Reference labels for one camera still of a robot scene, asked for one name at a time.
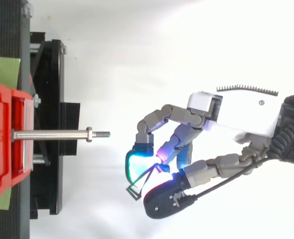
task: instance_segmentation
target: bolt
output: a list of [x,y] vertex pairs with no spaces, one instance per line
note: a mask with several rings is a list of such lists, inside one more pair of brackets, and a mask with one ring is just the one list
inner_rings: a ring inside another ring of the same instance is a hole
[[34,107],[37,108],[38,105],[42,102],[42,100],[38,97],[38,94],[35,94],[33,97],[34,100]]
[[26,18],[30,19],[34,16],[34,7],[30,3],[26,3],[24,7],[22,8],[22,14]]
[[67,53],[67,48],[66,48],[66,46],[62,46],[61,47],[61,53],[63,54],[63,55],[66,55],[66,53]]

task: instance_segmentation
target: white background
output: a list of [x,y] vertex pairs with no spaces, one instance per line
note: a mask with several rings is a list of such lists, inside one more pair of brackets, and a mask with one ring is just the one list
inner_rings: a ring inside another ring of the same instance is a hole
[[[39,212],[32,239],[294,239],[294,165],[267,163],[165,220],[125,191],[124,170],[138,121],[164,104],[186,107],[191,93],[230,84],[294,94],[294,0],[31,3],[31,30],[67,46],[65,101],[81,103],[80,129],[112,133],[64,159],[63,210]],[[155,134],[156,149],[175,127]],[[193,160],[240,150],[203,133]]]

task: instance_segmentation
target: robotic hand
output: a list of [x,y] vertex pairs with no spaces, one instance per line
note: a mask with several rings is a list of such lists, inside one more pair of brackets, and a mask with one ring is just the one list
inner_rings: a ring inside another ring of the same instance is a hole
[[[147,115],[138,123],[136,142],[126,155],[126,177],[131,184],[127,191],[136,200],[143,197],[146,214],[160,219],[241,175],[250,174],[266,161],[294,163],[294,96],[282,104],[277,95],[256,87],[223,87],[213,94],[193,93],[186,109],[165,105]],[[180,125],[153,156],[152,132],[169,120]],[[241,155],[228,154],[191,164],[192,141],[203,130],[217,126],[235,130],[235,141],[249,145]],[[175,157],[179,171],[170,174],[168,164]],[[184,193],[215,177],[227,179],[197,195]]]

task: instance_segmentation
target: red clamp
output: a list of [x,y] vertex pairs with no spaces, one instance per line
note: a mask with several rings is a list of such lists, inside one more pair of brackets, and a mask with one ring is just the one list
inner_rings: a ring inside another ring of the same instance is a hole
[[0,195],[22,181],[33,167],[33,141],[12,140],[13,130],[33,130],[33,98],[0,85]]

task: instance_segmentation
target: cable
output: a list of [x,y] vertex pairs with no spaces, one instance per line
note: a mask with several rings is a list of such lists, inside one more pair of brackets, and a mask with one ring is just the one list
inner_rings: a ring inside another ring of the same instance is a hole
[[240,172],[238,172],[238,173],[236,173],[235,175],[231,176],[230,178],[228,178],[228,179],[222,181],[221,183],[218,183],[217,185],[215,185],[215,186],[213,186],[213,187],[211,187],[211,188],[208,188],[207,190],[205,190],[205,191],[203,191],[203,192],[201,192],[201,193],[199,193],[199,194],[196,194],[196,195],[195,195],[195,198],[198,199],[198,198],[200,198],[200,197],[202,197],[202,196],[204,196],[204,195],[206,195],[206,194],[208,194],[208,193],[211,193],[212,191],[214,191],[214,190],[216,190],[216,189],[218,189],[218,188],[220,188],[220,187],[226,185],[227,183],[230,183],[231,181],[235,180],[236,178],[239,178],[241,175],[245,174],[245,173],[248,172],[249,170],[251,170],[251,169],[253,169],[253,168],[259,166],[260,164],[263,164],[263,163],[265,163],[265,162],[267,162],[267,161],[270,161],[270,160],[272,160],[272,159],[273,159],[273,158],[264,158],[264,159],[262,159],[262,160],[260,160],[260,161],[258,161],[258,162],[255,162],[255,163],[253,163],[253,164],[251,164],[251,165],[245,167],[243,170],[241,170]]
[[[286,97],[285,104],[294,106],[294,95]],[[278,135],[272,139],[272,143],[269,146],[267,156],[269,158],[285,159],[285,151],[288,146],[291,146],[294,142],[294,120],[284,129],[282,129]]]

